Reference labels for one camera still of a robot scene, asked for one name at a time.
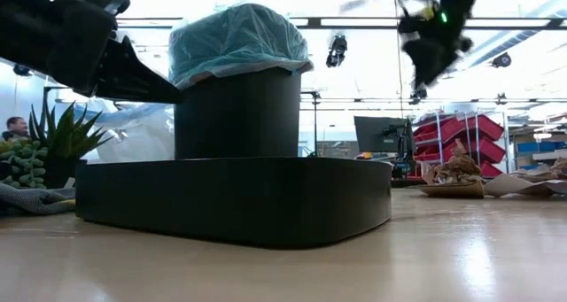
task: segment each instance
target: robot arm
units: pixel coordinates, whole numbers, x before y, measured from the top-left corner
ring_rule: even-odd
[[[416,68],[414,89],[432,84],[458,59],[458,51],[470,50],[472,41],[462,36],[466,20],[476,0],[427,0],[431,12],[400,20],[399,33],[419,34],[418,40],[406,42],[402,49]]]
[[[129,0],[0,0],[0,58],[92,97],[177,103],[179,89],[142,64],[115,16]]]

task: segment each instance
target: plastic wrap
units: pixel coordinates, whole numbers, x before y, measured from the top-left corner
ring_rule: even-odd
[[[175,156],[173,106],[142,104],[118,111],[101,98],[87,103],[85,120],[102,112],[96,128],[106,130],[103,139],[111,138],[97,148],[98,162],[118,163],[171,160]],[[84,112],[84,106],[75,105],[74,115]]]
[[[307,41],[285,17],[242,4],[174,29],[169,36],[169,80],[186,89],[212,75],[226,77],[282,67],[313,69]]]

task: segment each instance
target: ceiling light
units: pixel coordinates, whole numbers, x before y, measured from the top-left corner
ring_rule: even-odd
[[[548,139],[551,138],[551,134],[549,133],[536,133],[533,134],[533,138],[541,140],[541,139]]]
[[[535,128],[533,131],[545,133],[545,132],[547,132],[548,130],[553,130],[553,129],[555,129],[555,128],[557,128],[557,125],[543,125],[543,126],[540,127],[540,128]]]

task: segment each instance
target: crumpled brown paper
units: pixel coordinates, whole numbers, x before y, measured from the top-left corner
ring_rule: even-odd
[[[560,157],[555,161],[553,166],[540,165],[530,170],[520,169],[511,175],[516,178],[522,178],[528,182],[567,180],[567,174],[563,173],[565,169],[567,169],[567,159]]]
[[[435,183],[469,183],[482,181],[480,167],[474,159],[467,155],[467,150],[459,139],[457,146],[451,150],[453,156],[445,164],[431,166],[421,163],[422,179],[427,184]]]

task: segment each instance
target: camera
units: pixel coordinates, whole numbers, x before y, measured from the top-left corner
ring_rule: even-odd
[[[346,37],[344,35],[335,35],[333,42],[329,47],[329,55],[327,56],[327,67],[338,67],[345,60],[345,52],[347,50]]]
[[[32,71],[29,68],[22,66],[20,64],[14,65],[12,71],[18,76],[27,77],[32,75]]]
[[[410,105],[418,105],[422,99],[427,98],[427,88],[421,85],[418,89],[412,91],[409,98],[411,98]]]
[[[512,64],[512,58],[506,52],[493,59],[490,65],[494,68],[498,68],[498,67],[508,67],[511,64]]]

